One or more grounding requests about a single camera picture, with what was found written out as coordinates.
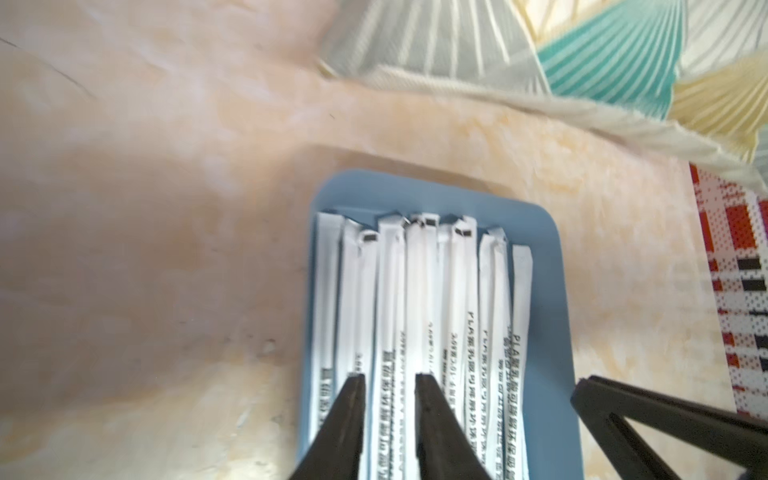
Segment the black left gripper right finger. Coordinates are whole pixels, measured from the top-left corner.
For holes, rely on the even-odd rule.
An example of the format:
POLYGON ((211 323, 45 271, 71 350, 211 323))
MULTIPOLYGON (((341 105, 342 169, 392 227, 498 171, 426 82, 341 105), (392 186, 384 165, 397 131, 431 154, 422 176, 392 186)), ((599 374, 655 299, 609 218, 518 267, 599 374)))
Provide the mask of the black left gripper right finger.
POLYGON ((415 396, 416 453, 421 478, 489 480, 432 375, 415 376, 415 396))

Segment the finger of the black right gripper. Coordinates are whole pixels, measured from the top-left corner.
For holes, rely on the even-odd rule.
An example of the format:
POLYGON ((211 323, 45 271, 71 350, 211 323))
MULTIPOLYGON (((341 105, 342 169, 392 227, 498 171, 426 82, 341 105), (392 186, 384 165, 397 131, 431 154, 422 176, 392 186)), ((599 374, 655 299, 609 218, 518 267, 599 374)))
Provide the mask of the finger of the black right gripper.
POLYGON ((571 405, 623 479, 677 479, 674 470, 628 423, 634 420, 767 477, 767 423, 733 412, 590 376, 571 405))

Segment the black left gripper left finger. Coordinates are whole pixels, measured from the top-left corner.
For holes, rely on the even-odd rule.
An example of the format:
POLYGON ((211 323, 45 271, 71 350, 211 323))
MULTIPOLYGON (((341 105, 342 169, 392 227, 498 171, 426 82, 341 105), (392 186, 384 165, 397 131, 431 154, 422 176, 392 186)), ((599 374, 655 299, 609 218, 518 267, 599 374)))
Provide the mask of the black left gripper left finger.
POLYGON ((289 479, 357 479, 364 444, 365 412, 365 376, 350 376, 289 479))

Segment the blue plastic storage tray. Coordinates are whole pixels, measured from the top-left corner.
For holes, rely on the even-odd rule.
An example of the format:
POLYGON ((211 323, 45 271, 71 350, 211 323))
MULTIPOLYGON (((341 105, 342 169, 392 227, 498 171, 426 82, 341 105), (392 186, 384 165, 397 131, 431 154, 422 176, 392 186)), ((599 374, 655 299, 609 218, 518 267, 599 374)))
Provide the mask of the blue plastic storage tray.
POLYGON ((542 207, 455 186, 369 170, 346 170, 316 192, 309 214, 336 211, 371 225, 385 214, 427 211, 468 214, 499 226, 533 257, 523 417, 530 475, 581 479, 579 418, 570 404, 575 386, 564 262, 556 224, 542 207))

